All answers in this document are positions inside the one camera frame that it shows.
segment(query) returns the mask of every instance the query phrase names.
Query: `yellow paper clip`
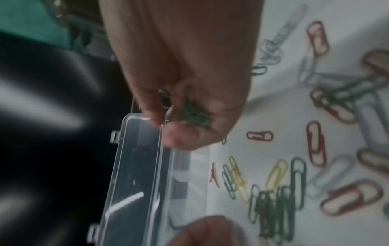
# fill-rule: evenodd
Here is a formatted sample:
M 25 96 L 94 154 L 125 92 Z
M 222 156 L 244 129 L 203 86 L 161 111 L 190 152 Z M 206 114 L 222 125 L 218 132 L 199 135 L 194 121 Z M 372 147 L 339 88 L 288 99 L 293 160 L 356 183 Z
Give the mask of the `yellow paper clip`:
M 275 191 L 280 185 L 282 178 L 285 176 L 286 171 L 288 171 L 288 168 L 289 164 L 286 162 L 286 160 L 278 160 L 271 170 L 269 177 L 267 177 L 266 190 Z M 273 187 L 269 187 L 272 179 L 274 179 Z
M 246 189 L 246 182 L 244 181 L 242 174 L 240 173 L 239 167 L 236 164 L 234 157 L 230 156 L 230 165 L 231 165 L 231 178 L 236 185 L 236 193 L 238 197 L 244 202 L 248 203 L 250 201 L 250 195 Z

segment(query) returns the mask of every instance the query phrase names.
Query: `red paper clip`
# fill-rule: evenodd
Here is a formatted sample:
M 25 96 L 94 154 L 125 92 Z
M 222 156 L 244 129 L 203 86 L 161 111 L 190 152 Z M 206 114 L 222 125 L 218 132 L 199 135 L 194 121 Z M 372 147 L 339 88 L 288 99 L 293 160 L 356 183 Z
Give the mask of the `red paper clip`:
M 389 73 L 389 51 L 384 49 L 372 50 L 362 57 L 362 63 L 377 73 Z
M 218 185 L 218 181 L 216 180 L 216 175 L 215 175 L 215 163 L 214 163 L 214 162 L 212 163 L 211 178 L 210 178 L 210 180 L 209 180 L 210 183 L 212 182 L 212 179 L 215 180 L 216 186 L 217 186 L 218 188 L 220 188 L 219 185 Z
M 311 126 L 315 125 L 317 127 L 317 149 L 314 149 L 312 146 L 312 139 L 313 139 L 313 133 L 309 130 Z M 307 130 L 307 141 L 308 141 L 308 152 L 309 152 L 309 159 L 311 160 L 311 163 L 314 166 L 317 167 L 325 167 L 327 165 L 327 153 L 325 151 L 325 143 L 324 143 L 324 135 L 321 133 L 321 125 L 318 121 L 313 120 L 307 124 L 306 127 Z M 320 155 L 322 156 L 322 163 L 316 163 L 314 161 L 314 155 Z
M 379 161 L 369 160 L 366 158 L 368 154 L 372 155 L 373 158 L 378 158 Z M 389 177 L 389 155 L 379 154 L 366 148 L 358 150 L 357 159 L 362 165 Z
M 274 139 L 274 134 L 271 131 L 247 132 L 246 137 L 250 140 L 271 142 Z
M 358 119 L 355 116 L 354 110 L 352 110 L 346 104 L 340 104 L 339 105 L 339 107 L 340 107 L 339 109 L 343 109 L 343 110 L 349 112 L 350 114 L 352 114 L 354 117 L 351 118 L 351 119 L 344 119 L 344 118 L 342 118 L 340 116 L 340 113 L 341 113 L 340 111 L 334 110 L 333 106 L 326 107 L 321 101 L 317 100 L 318 97 L 320 97 L 322 94 L 324 94 L 326 92 L 327 91 L 324 90 L 324 89 L 314 89 L 313 91 L 311 91 L 310 97 L 311 97 L 313 103 L 315 104 L 315 106 L 323 108 L 326 112 L 328 112 L 330 115 L 335 117 L 335 119 L 339 120 L 343 124 L 355 124 L 358 121 Z
M 365 184 L 365 185 L 370 185 L 376 190 L 376 195 L 372 197 L 370 200 L 365 200 L 365 196 L 361 192 L 360 189 L 358 189 L 358 186 Z M 355 192 L 358 194 L 358 197 L 349 203 L 346 203 L 342 205 L 336 212 L 330 212 L 324 208 L 325 204 L 328 202 L 331 202 L 332 200 L 335 200 L 338 197 L 341 197 L 349 192 Z M 340 189 L 337 190 L 331 190 L 328 192 L 329 197 L 325 200 L 323 200 L 320 203 L 320 209 L 321 211 L 328 216 L 340 216 L 345 213 L 351 212 L 356 209 L 360 209 L 362 207 L 365 207 L 367 205 L 371 205 L 379 200 L 384 196 L 384 190 L 378 184 L 377 182 L 373 180 L 357 180 L 349 185 L 346 185 Z
M 324 30 L 323 22 L 314 21 L 306 29 L 309 41 L 313 48 L 315 57 L 327 54 L 330 50 L 327 35 Z

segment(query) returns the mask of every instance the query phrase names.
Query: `black surface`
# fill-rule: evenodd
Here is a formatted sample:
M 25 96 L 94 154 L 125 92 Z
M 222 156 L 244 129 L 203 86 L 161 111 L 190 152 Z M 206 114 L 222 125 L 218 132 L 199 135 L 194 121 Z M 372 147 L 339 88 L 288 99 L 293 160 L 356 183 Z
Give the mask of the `black surface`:
M 117 63 L 0 35 L 0 245 L 86 244 L 131 101 Z

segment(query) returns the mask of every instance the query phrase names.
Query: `transparent plastic case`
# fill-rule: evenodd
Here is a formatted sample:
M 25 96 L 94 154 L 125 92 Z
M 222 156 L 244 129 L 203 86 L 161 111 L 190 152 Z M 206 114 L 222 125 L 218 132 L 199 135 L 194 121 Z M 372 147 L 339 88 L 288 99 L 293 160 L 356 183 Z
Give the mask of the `transparent plastic case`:
M 103 216 L 91 227 L 89 242 L 166 245 L 185 225 L 205 216 L 209 147 L 164 148 L 161 134 L 143 114 L 123 119 Z

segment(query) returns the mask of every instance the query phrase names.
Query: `plastic hinge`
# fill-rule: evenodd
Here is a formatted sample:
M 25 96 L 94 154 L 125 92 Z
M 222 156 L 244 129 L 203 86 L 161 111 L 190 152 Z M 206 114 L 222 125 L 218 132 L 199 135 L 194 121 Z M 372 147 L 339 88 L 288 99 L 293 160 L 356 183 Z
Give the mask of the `plastic hinge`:
M 86 236 L 86 242 L 89 244 L 95 244 L 97 242 L 98 234 L 100 232 L 100 225 L 90 224 L 88 229 L 88 234 Z
M 117 144 L 120 139 L 120 131 L 119 130 L 113 130 L 111 133 L 111 139 L 109 140 L 110 143 Z

